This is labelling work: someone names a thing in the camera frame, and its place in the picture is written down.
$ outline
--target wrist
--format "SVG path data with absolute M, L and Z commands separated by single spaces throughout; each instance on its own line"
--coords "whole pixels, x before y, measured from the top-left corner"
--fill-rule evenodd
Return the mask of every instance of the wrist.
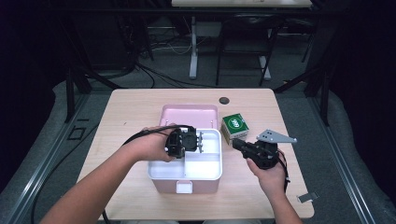
M 270 201 L 270 203 L 276 203 L 276 202 L 282 202 L 288 200 L 288 197 L 286 197 L 286 193 L 284 191 L 266 193 L 266 196 Z

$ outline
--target pink container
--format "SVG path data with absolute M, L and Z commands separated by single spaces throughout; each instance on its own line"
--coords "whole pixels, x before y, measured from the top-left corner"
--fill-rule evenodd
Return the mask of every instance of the pink container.
M 150 161 L 148 176 L 160 193 L 215 193 L 222 174 L 218 109 L 214 105 L 165 105 L 160 125 L 191 125 L 203 134 L 203 152 L 174 161 Z

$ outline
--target small box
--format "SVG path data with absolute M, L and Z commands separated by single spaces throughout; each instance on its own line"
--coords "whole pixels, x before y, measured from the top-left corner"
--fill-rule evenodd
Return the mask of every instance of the small box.
M 228 145 L 230 145 L 234 138 L 247 139 L 248 125 L 241 114 L 230 115 L 222 119 L 221 132 Z
M 214 105 L 165 105 L 160 125 L 187 124 L 203 134 L 203 152 L 186 151 L 170 162 L 149 161 L 148 176 L 160 193 L 215 193 L 222 174 L 221 134 Z

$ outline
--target person's hand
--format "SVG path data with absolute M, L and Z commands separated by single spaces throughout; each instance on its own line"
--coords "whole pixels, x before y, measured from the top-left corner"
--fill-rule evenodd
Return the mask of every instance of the person's hand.
M 279 158 L 285 163 L 285 158 L 282 153 L 279 153 Z M 250 171 L 259 178 L 260 187 L 267 195 L 268 199 L 278 195 L 284 195 L 285 171 L 280 162 L 275 167 L 268 170 L 260 169 L 253 160 L 247 158 L 247 166 Z
M 143 130 L 155 130 L 161 126 L 144 128 Z M 134 153 L 136 161 L 172 161 L 174 157 L 168 156 L 165 148 L 166 139 L 174 129 L 166 129 L 160 133 L 150 133 L 138 137 L 130 143 L 123 146 Z

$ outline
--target forearm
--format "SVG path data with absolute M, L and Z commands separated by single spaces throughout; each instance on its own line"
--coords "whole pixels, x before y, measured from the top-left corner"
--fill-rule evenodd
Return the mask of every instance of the forearm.
M 303 223 L 285 194 L 272 195 L 269 200 L 274 210 L 276 224 Z
M 134 153 L 121 147 L 81 179 L 46 214 L 43 223 L 94 223 L 111 196 L 137 162 Z

